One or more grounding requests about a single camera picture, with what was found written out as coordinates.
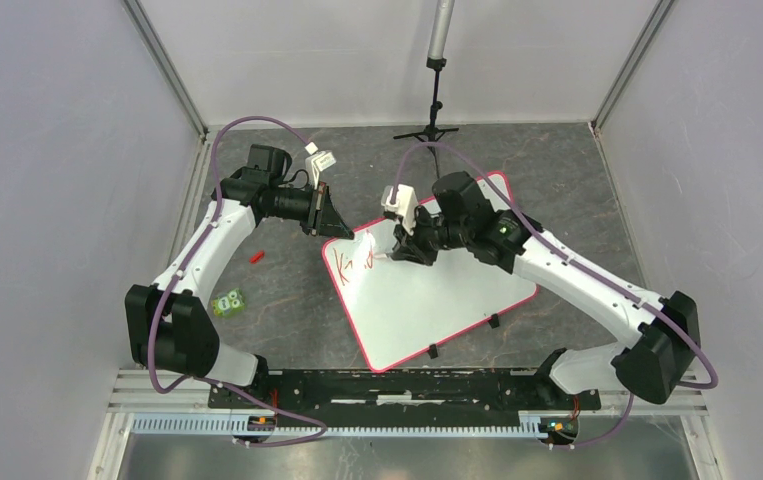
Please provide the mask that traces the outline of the pink-framed whiteboard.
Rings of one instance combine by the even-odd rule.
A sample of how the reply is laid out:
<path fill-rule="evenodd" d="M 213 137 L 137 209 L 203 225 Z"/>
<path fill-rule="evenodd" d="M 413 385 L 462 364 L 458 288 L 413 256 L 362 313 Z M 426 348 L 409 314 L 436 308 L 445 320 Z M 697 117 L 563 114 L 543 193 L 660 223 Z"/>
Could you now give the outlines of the pink-framed whiteboard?
<path fill-rule="evenodd" d="M 533 298 L 535 283 L 479 262 L 464 249 L 432 266 L 374 259 L 393 251 L 395 223 L 378 218 L 321 250 L 369 369 L 381 373 Z"/>

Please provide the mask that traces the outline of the red marker cap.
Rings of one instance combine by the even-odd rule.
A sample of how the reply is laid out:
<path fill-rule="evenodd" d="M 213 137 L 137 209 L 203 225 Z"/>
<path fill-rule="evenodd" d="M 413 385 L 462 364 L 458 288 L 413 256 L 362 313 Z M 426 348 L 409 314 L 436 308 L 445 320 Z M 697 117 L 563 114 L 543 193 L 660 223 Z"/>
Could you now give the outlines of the red marker cap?
<path fill-rule="evenodd" d="M 249 262 L 251 264 L 257 264 L 265 257 L 265 252 L 263 250 L 260 250 L 256 252 L 252 257 L 249 258 Z"/>

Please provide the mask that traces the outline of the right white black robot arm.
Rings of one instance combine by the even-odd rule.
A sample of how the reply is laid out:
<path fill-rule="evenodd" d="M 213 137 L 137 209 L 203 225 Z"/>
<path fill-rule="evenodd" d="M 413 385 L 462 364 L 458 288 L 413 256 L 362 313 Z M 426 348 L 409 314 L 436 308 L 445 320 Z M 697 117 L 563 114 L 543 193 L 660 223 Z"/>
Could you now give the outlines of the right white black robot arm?
<path fill-rule="evenodd" d="M 465 250 L 558 295 L 614 337 L 609 345 L 554 351 L 534 382 L 542 405 L 559 408 L 574 394 L 608 385 L 662 405 L 684 385 L 701 347 L 698 308 L 690 296 L 676 291 L 664 297 L 630 285 L 516 212 L 506 194 L 498 195 L 502 206 L 494 206 L 467 172 L 441 177 L 432 192 L 436 213 L 407 185 L 385 188 L 384 216 L 395 223 L 392 260 L 431 266 L 442 251 Z"/>

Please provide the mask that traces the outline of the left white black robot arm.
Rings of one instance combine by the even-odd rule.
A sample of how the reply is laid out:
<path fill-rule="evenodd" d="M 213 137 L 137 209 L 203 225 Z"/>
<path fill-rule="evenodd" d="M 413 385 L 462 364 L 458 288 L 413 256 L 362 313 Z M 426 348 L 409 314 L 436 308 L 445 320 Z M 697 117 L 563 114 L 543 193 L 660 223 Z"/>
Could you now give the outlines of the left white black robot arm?
<path fill-rule="evenodd" d="M 266 218 L 291 220 L 314 237 L 351 239 L 335 209 L 322 171 L 335 163 L 328 150 L 308 144 L 307 185 L 285 178 L 290 155 L 254 144 L 245 166 L 222 179 L 193 238 L 151 284 L 134 285 L 124 299 L 133 360 L 143 366 L 233 384 L 247 407 L 271 394 L 264 360 L 220 340 L 206 304 L 229 260 Z"/>

